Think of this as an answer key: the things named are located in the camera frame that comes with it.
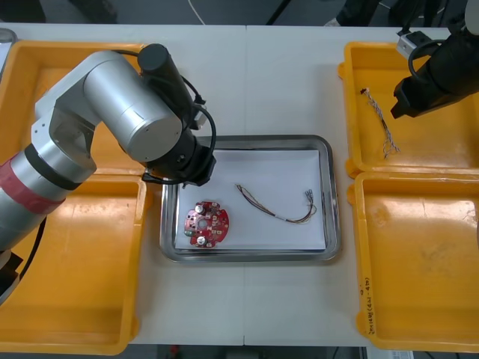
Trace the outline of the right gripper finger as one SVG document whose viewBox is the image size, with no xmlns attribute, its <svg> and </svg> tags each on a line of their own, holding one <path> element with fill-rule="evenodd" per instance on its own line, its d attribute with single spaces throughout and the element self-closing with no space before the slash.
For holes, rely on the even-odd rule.
<svg viewBox="0 0 479 359">
<path fill-rule="evenodd" d="M 420 82 L 412 76 L 404 78 L 394 89 L 394 97 L 400 105 L 420 103 Z"/>
<path fill-rule="evenodd" d="M 421 114 L 423 105 L 416 98 L 397 98 L 397 103 L 392 107 L 391 114 L 397 119 L 402 116 L 417 117 Z"/>
</svg>

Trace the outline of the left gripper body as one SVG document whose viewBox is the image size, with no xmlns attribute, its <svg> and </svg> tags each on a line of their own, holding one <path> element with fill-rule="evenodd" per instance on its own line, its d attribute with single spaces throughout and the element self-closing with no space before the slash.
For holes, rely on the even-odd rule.
<svg viewBox="0 0 479 359">
<path fill-rule="evenodd" d="M 210 137 L 209 146 L 196 137 L 180 137 L 172 150 L 146 163 L 144 181 L 158 185 L 206 184 L 216 164 L 215 145 L 216 137 Z"/>
</svg>

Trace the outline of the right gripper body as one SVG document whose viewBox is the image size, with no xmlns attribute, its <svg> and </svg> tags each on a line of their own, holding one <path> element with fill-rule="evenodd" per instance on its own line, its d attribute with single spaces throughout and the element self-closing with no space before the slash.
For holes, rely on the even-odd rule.
<svg viewBox="0 0 479 359">
<path fill-rule="evenodd" d="M 424 112 L 433 111 L 478 92 L 478 64 L 428 61 L 424 65 Z"/>
</svg>

